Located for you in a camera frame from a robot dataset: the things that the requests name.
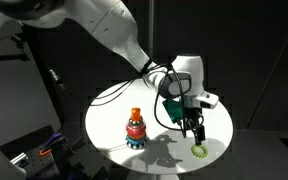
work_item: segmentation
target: orange toy piece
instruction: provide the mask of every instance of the orange toy piece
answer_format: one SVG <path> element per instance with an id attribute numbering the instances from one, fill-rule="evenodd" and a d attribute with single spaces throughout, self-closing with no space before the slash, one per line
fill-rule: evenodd
<path id="1" fill-rule="evenodd" d="M 141 109 L 138 107 L 132 108 L 132 120 L 140 121 L 141 120 Z"/>

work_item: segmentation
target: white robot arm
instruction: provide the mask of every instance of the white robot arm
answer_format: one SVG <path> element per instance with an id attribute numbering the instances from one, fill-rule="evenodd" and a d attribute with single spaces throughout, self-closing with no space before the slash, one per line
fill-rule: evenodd
<path id="1" fill-rule="evenodd" d="M 198 122 L 199 117 L 192 115 L 194 110 L 201 112 L 201 108 L 212 109 L 217 105 L 218 97 L 204 91 L 203 63 L 199 56 L 178 56 L 172 63 L 176 73 L 169 72 L 167 67 L 146 71 L 156 64 L 139 46 L 136 22 L 120 0 L 0 0 L 0 28 L 11 20 L 38 28 L 52 28 L 59 26 L 65 18 L 76 21 L 105 47 L 129 61 L 162 97 L 181 96 L 183 116 L 187 119 Z M 203 139 L 199 139 L 197 131 L 193 133 L 199 144 Z"/>

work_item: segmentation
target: yellow-green ring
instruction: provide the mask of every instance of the yellow-green ring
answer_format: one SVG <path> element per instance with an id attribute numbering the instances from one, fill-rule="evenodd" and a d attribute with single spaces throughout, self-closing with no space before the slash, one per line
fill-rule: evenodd
<path id="1" fill-rule="evenodd" d="M 196 148 L 201 148 L 201 149 L 204 151 L 204 153 L 203 153 L 203 154 L 199 154 L 199 153 L 196 151 Z M 203 146 L 203 145 L 198 145 L 198 146 L 193 145 L 192 148 L 191 148 L 191 150 L 192 150 L 192 153 L 194 154 L 194 156 L 196 156 L 196 157 L 198 157 L 198 158 L 205 158 L 205 157 L 208 155 L 208 150 L 207 150 L 207 148 L 206 148 L 205 146 Z"/>

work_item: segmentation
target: round white table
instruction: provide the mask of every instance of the round white table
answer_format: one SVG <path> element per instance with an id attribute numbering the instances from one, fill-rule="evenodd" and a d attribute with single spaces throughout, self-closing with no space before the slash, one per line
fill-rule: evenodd
<path id="1" fill-rule="evenodd" d="M 115 85 L 98 97 L 119 88 Z M 101 104 L 118 95 L 97 99 L 92 105 Z M 154 118 L 156 92 L 149 89 L 142 79 L 137 79 L 125 92 L 112 102 L 102 106 L 90 106 L 86 115 L 86 131 L 94 146 L 108 159 L 132 170 L 128 179 L 178 179 L 176 174 L 195 171 L 218 159 L 229 146 L 233 125 L 225 107 L 219 102 L 215 109 L 203 109 L 206 140 L 202 145 L 208 149 L 208 156 L 197 158 L 191 152 L 194 136 L 187 131 L 183 138 L 180 131 L 171 131 L 160 126 Z M 157 117 L 161 123 L 174 128 L 159 97 Z M 133 150 L 126 145 L 126 124 L 132 107 L 141 108 L 146 123 L 148 142 L 141 150 Z"/>

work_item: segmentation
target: stacked toy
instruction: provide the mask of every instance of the stacked toy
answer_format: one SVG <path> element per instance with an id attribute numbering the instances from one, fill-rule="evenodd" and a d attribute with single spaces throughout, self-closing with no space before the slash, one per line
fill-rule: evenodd
<path id="1" fill-rule="evenodd" d="M 132 149 L 142 149 L 146 143 L 146 124 L 141 116 L 141 109 L 132 108 L 132 116 L 126 125 L 127 146 Z"/>

